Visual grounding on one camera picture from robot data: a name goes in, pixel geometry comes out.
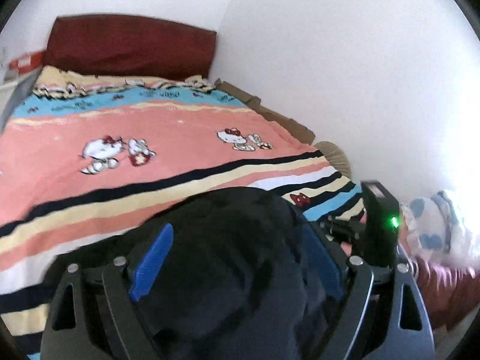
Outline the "dark navy padded jacket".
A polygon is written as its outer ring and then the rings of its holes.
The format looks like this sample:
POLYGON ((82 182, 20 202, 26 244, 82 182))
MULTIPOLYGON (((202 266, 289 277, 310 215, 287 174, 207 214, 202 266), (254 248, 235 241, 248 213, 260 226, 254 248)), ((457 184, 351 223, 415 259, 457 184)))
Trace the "dark navy padded jacket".
POLYGON ((115 238, 112 255, 164 224, 173 245, 135 302, 162 359, 313 357, 339 301, 309 267, 297 207, 261 189, 203 193, 115 238))

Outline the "blue white patterned cloth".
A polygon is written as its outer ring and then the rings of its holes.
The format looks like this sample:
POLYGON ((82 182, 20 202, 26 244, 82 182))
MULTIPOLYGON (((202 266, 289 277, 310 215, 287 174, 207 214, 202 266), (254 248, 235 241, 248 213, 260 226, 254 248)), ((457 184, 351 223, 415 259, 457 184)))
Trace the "blue white patterned cloth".
POLYGON ((400 242, 409 255, 446 267, 479 268, 479 226, 468 223, 453 192, 417 197, 400 209, 400 242))

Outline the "beige round fan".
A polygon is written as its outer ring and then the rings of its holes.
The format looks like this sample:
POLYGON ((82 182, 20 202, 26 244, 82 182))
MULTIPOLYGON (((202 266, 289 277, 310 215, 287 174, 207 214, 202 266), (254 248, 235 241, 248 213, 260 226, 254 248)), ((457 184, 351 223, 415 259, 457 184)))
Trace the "beige round fan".
POLYGON ((327 161, 339 172, 352 178, 352 167, 343 150, 330 141, 320 141, 314 145, 325 156, 327 161))

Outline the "dark red cloth pile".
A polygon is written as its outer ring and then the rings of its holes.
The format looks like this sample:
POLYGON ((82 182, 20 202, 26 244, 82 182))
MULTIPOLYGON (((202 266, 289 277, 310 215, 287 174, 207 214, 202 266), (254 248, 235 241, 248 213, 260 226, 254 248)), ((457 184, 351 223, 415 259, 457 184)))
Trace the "dark red cloth pile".
POLYGON ((400 228, 399 241, 408 255, 408 266, 420 289, 433 329, 452 330, 479 305, 479 273, 414 257, 407 244, 408 230, 400 228))

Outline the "pink Hello Kitty blanket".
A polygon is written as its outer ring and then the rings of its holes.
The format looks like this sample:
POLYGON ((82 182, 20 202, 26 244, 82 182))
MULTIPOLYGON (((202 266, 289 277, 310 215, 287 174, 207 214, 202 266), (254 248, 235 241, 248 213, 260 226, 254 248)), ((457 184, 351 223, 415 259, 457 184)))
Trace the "pink Hello Kitty blanket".
POLYGON ((271 190, 310 220, 365 211, 320 150, 200 77, 44 67, 1 132, 1 319, 20 352, 39 357, 57 256, 233 186, 271 190))

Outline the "white bedside shelf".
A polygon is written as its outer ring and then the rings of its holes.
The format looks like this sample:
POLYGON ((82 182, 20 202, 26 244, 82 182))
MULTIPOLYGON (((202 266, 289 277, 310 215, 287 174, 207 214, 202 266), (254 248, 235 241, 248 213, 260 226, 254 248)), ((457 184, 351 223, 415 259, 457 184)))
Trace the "white bedside shelf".
POLYGON ((13 111, 24 101, 31 93, 35 85, 41 68, 36 68, 15 80, 7 81, 1 84, 1 124, 4 125, 13 111))

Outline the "dark red headboard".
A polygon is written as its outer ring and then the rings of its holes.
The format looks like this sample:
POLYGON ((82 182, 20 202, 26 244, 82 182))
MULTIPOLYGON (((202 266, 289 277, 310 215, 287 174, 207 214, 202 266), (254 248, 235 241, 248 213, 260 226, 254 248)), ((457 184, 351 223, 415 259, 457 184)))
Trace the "dark red headboard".
POLYGON ((59 16, 43 64, 81 75, 207 77, 217 32, 146 16, 59 16))

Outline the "red white box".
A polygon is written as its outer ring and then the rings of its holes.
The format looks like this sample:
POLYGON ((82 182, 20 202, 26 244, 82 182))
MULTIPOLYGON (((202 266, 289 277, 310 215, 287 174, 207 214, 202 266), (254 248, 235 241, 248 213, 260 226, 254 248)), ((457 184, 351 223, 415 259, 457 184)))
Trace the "red white box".
POLYGON ((19 75, 32 72, 43 64, 44 54, 43 50, 25 53, 10 61, 8 68, 16 71, 19 75))

